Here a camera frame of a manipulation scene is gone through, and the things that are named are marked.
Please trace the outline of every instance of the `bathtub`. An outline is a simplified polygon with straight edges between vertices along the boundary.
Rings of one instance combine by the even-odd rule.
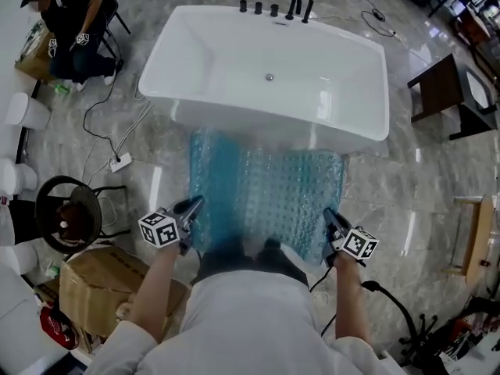
[[[349,153],[389,131],[384,49],[336,27],[222,6],[175,8],[139,91],[173,120],[265,145]]]

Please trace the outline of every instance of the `blue bath mat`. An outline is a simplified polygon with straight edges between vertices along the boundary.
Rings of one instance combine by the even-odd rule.
[[[205,197],[192,229],[195,248],[274,238],[319,265],[323,210],[338,210],[343,170],[333,152],[248,150],[220,132],[193,132],[190,193]]]

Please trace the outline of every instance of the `white bucket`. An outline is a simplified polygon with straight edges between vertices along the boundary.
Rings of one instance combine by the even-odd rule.
[[[49,119],[50,111],[44,104],[26,93],[18,92],[14,93],[10,99],[5,123],[42,130],[47,126]]]
[[[30,189],[31,191],[34,191],[38,186],[37,173],[34,172],[33,168],[31,168],[30,166],[27,166],[26,164],[18,164],[17,167],[23,173],[23,177],[24,177],[23,188]]]
[[[29,242],[14,246],[0,246],[0,262],[9,266],[18,275],[30,272],[38,263],[37,252]]]
[[[36,190],[37,174],[26,164],[14,164],[0,159],[0,189],[8,195],[18,195],[23,189]]]

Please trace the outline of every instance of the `cardboard box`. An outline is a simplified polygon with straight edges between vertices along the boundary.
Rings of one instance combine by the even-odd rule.
[[[38,284],[33,288],[33,291],[43,302],[53,303],[59,297],[59,278]]]
[[[90,250],[62,265],[59,306],[77,326],[107,338],[117,325],[116,310],[138,292],[148,266],[121,248]],[[172,280],[166,316],[188,292]]]
[[[54,34],[48,31],[43,21],[36,23],[16,61],[15,68],[36,80],[54,80],[50,74],[51,58],[48,56],[48,41]]]

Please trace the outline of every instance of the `white sleeve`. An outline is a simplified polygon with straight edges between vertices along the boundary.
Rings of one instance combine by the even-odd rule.
[[[347,357],[363,375],[388,375],[370,345],[358,337],[340,337],[331,347]]]
[[[144,329],[135,323],[122,321],[102,346],[85,375],[136,373],[139,363],[156,346],[158,343],[154,337]]]

